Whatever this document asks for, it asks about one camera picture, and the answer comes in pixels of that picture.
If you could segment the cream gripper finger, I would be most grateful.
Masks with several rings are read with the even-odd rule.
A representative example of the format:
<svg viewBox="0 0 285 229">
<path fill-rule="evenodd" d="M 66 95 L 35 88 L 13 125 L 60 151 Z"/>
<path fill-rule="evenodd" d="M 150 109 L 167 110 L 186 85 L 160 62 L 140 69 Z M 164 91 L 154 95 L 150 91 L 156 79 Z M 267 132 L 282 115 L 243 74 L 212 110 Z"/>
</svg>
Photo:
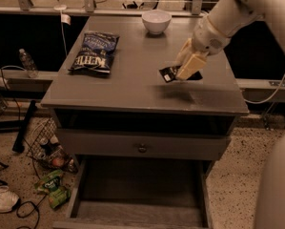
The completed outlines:
<svg viewBox="0 0 285 229">
<path fill-rule="evenodd" d="M 191 38 L 188 38 L 178 53 L 175 62 L 177 65 L 181 66 L 192 65 L 194 54 L 195 47 L 193 45 L 193 40 Z"/>
<path fill-rule="evenodd" d="M 202 69 L 207 62 L 208 54 L 206 52 L 196 52 L 193 57 L 192 65 L 181 66 L 176 74 L 177 80 L 187 80 L 191 75 L 197 73 L 200 69 Z"/>
</svg>

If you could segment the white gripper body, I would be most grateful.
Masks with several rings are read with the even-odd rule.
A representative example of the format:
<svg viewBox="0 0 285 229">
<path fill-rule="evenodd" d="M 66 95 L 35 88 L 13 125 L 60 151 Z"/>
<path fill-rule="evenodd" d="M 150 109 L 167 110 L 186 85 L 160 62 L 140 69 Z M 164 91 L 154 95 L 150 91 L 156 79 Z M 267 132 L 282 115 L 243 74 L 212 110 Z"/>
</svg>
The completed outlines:
<svg viewBox="0 0 285 229">
<path fill-rule="evenodd" d="M 193 47 L 199 52 L 208 55 L 220 53 L 231 41 L 222 32 L 218 31 L 207 16 L 201 18 L 193 29 Z"/>
</svg>

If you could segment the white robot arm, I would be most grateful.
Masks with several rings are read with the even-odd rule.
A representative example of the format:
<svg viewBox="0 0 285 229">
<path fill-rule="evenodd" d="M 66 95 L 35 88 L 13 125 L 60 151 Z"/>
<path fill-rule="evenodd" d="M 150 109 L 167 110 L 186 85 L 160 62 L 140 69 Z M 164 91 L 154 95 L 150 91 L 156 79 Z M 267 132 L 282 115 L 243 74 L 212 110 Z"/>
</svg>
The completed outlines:
<svg viewBox="0 0 285 229">
<path fill-rule="evenodd" d="M 176 78 L 186 80 L 202 69 L 206 57 L 220 52 L 241 28 L 262 17 L 285 53 L 285 0 L 219 0 L 196 24 L 179 52 Z M 285 136 L 265 163 L 258 189 L 254 229 L 285 229 Z"/>
</svg>

